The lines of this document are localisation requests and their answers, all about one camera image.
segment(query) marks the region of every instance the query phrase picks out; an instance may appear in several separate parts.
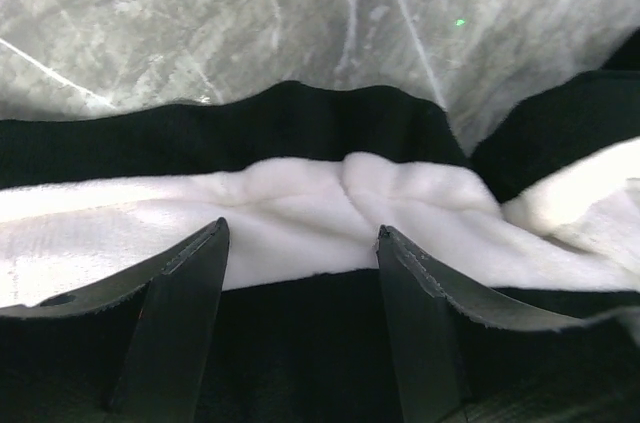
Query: black and white cloth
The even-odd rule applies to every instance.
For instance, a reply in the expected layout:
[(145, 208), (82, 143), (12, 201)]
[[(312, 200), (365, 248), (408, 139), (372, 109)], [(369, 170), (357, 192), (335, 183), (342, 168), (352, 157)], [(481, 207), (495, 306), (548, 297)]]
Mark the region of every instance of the black and white cloth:
[[(372, 289), (380, 225), (490, 287), (640, 301), (640, 75), (585, 73), (531, 97), (470, 157), (442, 109), (389, 87), (334, 92), (286, 82), (225, 106), (177, 101), (89, 121), (0, 122), (0, 308), (100, 281), (219, 217), (231, 230), (225, 290), (234, 314), (272, 305), (276, 319), (295, 314), (300, 324), (313, 313), (324, 333), (307, 328), (300, 338), (334, 345), (314, 351), (337, 351), (341, 334), (358, 345), (384, 338)], [(321, 316), (308, 306), (313, 298), (334, 306)], [(260, 345), (296, 373), (304, 345), (275, 343), (276, 330), (252, 321), (255, 344), (248, 333), (235, 337), (242, 354)], [(363, 376), (382, 353), (362, 361), (349, 353), (335, 369), (347, 386), (331, 400), (334, 413), (287, 421), (394, 421), (395, 403), (376, 406), (384, 398), (372, 413), (357, 409), (347, 388), (355, 377), (343, 371), (386, 382), (390, 366)], [(287, 391), (306, 391), (280, 376)], [(240, 385), (242, 376), (226, 377), (225, 388)], [(313, 399), (298, 397), (300, 405)], [(238, 398), (225, 421), (273, 416), (237, 416), (262, 401)]]

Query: white fabric lining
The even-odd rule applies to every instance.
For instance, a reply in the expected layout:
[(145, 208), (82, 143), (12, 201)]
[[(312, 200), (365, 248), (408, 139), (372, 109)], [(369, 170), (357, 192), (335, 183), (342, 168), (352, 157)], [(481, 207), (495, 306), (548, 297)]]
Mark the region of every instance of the white fabric lining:
[(632, 191), (617, 191), (595, 202), (581, 218), (556, 227), (552, 235), (640, 274), (640, 205)]
[(604, 148), (544, 178), (502, 207), (507, 221), (550, 236), (585, 215), (594, 202), (640, 178), (640, 138)]
[(365, 153), (5, 190), (0, 208), (0, 307), (98, 281), (218, 217), (232, 235), (227, 290), (373, 268), (381, 224), (489, 286), (640, 290), (640, 274), (610, 255), (560, 248), (505, 222), (469, 170)]

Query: black cloth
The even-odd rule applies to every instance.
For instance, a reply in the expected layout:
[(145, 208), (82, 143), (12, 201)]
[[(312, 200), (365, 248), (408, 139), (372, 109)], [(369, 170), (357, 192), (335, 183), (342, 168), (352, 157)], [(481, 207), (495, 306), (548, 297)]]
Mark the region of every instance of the black cloth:
[[(237, 171), (276, 156), (338, 161), (370, 151), (395, 162), (472, 167), (506, 201), (578, 158), (640, 136), (639, 85), (637, 74), (587, 74), (529, 99), (471, 161), (444, 112), (387, 87), (329, 92), (285, 83), (224, 107), (178, 102), (85, 122), (4, 121), (0, 188)], [(611, 298), (638, 298), (504, 291), (576, 316)], [(0, 421), (109, 421), (102, 398), (141, 298), (61, 320), (0, 319)], [(456, 327), (476, 397), (456, 418), (635, 421), (640, 352), (617, 325), (531, 335), (456, 317)], [(377, 271), (225, 292), (196, 421), (400, 422)]]

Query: gray surface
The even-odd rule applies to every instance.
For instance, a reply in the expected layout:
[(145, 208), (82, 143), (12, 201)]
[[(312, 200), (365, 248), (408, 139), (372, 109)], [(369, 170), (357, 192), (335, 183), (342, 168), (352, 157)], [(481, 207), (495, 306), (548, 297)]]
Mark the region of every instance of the gray surface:
[(447, 108), (468, 149), (639, 24), (640, 0), (0, 0), (0, 118), (382, 83)]

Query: marble countertop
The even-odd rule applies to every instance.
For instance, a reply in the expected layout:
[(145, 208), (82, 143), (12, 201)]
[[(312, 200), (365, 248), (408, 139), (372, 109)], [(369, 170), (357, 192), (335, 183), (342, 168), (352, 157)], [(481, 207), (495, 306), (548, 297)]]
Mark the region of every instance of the marble countertop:
[(0, 0), (0, 118), (390, 84), (446, 108), (469, 149), (637, 26), (640, 0)]

